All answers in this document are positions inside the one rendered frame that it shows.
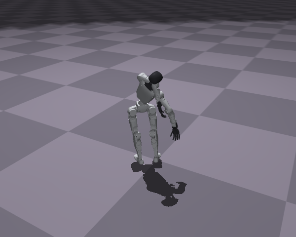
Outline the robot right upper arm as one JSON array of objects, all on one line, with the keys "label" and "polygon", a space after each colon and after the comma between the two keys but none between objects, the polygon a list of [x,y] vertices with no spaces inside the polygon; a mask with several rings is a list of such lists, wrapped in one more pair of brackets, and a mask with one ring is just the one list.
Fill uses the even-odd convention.
[{"label": "robot right upper arm", "polygon": [[[155,98],[155,97],[154,97]],[[164,98],[164,93],[162,91],[160,91],[160,94],[157,97],[159,99],[159,101],[161,102],[162,106],[165,108],[165,113],[166,114],[170,114],[173,110],[172,108],[169,106],[167,100]]]}]

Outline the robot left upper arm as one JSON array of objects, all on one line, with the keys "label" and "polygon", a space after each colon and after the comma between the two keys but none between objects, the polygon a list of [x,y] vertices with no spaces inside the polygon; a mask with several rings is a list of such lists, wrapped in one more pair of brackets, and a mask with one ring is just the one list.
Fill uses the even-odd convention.
[{"label": "robot left upper arm", "polygon": [[[140,73],[138,76],[137,76],[137,79],[139,80],[139,82],[141,81],[145,81],[146,83],[149,83],[149,79],[148,79],[148,76],[145,74],[145,73]],[[159,87],[159,83],[155,84],[156,88]]]}]

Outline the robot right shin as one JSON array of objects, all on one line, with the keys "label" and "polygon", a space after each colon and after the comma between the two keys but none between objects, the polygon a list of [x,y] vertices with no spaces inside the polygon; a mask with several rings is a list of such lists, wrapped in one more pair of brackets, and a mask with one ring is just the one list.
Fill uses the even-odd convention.
[{"label": "robot right shin", "polygon": [[151,144],[154,150],[154,157],[158,157],[158,135],[156,130],[154,131],[154,136],[155,138],[151,138]]}]

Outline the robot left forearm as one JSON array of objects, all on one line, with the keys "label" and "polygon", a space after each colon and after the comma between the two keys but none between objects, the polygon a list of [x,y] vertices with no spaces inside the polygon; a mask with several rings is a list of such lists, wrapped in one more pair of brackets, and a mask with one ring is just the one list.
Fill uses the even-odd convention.
[{"label": "robot left forearm", "polygon": [[[156,99],[156,104],[157,104],[157,102],[159,101],[159,99],[157,98],[158,97],[158,95],[160,94],[160,89],[157,89],[156,88],[156,86],[155,86],[155,84],[152,84],[152,89],[153,89],[153,92],[154,92],[154,94],[155,94],[155,99]],[[157,104],[158,105],[158,104]]]}]

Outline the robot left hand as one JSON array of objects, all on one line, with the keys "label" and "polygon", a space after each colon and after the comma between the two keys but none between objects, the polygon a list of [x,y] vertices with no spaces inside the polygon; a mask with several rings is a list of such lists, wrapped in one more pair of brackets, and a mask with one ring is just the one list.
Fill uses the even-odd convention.
[{"label": "robot left hand", "polygon": [[161,106],[162,106],[161,102],[158,101],[157,104],[158,104],[157,107],[158,107],[158,110],[159,110],[161,116],[162,116],[163,118],[166,118],[166,116],[163,115],[163,111],[162,111],[162,109],[161,109]]}]

